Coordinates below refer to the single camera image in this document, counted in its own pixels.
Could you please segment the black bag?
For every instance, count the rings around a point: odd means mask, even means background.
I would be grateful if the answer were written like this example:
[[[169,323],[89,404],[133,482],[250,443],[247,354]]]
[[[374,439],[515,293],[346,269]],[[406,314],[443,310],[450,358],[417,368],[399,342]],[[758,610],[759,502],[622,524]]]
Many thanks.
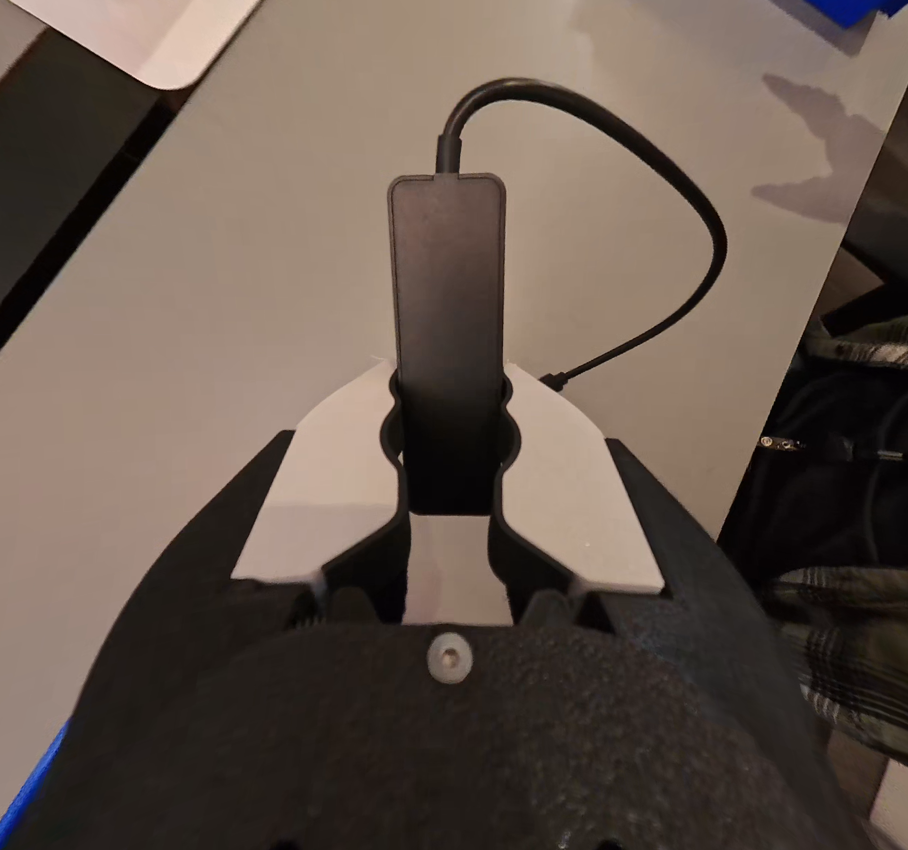
[[[904,369],[789,370],[719,546],[753,587],[814,566],[905,568],[906,451]]]

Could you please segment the black usb hub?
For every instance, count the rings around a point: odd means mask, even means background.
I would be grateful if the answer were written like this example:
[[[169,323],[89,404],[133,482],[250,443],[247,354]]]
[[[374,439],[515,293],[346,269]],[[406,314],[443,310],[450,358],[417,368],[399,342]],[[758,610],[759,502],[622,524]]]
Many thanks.
[[[401,176],[388,209],[410,510],[485,516],[504,388],[506,189],[492,174]]]

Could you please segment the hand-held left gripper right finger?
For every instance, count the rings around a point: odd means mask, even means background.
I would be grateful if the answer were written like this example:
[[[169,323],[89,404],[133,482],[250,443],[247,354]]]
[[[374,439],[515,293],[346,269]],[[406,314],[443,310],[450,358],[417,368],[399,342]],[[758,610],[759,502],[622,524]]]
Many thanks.
[[[660,595],[664,576],[599,428],[513,363],[500,422],[489,564],[513,622],[540,591]]]

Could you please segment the plaid shirt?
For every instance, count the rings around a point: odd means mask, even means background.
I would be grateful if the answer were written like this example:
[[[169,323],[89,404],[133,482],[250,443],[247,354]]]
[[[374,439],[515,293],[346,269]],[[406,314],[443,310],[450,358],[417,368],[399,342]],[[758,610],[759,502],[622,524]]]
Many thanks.
[[[802,364],[906,371],[906,316],[834,336],[809,327]],[[833,729],[906,765],[905,568],[813,566],[757,587],[795,656],[804,698]]]

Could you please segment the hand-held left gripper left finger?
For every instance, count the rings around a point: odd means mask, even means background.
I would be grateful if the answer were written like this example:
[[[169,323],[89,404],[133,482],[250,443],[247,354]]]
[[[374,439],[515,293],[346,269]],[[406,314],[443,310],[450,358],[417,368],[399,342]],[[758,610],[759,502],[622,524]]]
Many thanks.
[[[396,369],[380,360],[297,424],[232,579],[307,586],[322,607],[356,588],[382,622],[401,623],[411,548],[402,451]]]

